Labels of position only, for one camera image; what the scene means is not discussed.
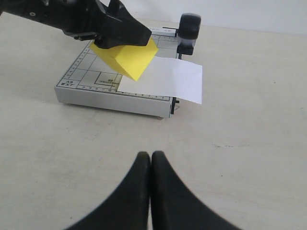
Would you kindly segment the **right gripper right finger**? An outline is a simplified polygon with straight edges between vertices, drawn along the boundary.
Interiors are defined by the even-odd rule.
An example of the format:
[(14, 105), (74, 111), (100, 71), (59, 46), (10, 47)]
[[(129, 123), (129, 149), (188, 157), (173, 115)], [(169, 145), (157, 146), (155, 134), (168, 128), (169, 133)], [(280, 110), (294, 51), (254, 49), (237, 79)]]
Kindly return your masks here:
[(162, 151), (152, 154), (151, 215), (154, 230), (238, 230), (201, 202)]

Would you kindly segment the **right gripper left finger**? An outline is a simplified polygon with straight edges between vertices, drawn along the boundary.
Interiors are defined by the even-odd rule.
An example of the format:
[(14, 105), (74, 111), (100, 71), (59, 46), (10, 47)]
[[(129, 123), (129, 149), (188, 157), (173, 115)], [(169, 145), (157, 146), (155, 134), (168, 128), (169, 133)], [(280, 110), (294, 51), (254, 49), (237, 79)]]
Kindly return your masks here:
[(144, 151), (139, 152), (128, 173), (109, 197), (67, 229), (148, 229), (150, 170), (149, 154)]

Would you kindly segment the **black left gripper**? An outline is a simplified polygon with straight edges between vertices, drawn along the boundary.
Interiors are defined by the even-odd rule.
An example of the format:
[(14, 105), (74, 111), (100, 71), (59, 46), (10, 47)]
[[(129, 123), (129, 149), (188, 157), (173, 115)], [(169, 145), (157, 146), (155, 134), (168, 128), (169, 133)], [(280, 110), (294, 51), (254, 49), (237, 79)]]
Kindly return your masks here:
[(0, 12), (63, 31), (76, 40), (91, 40), (99, 48), (146, 46), (152, 32), (119, 0), (106, 6), (99, 0), (2, 0)]

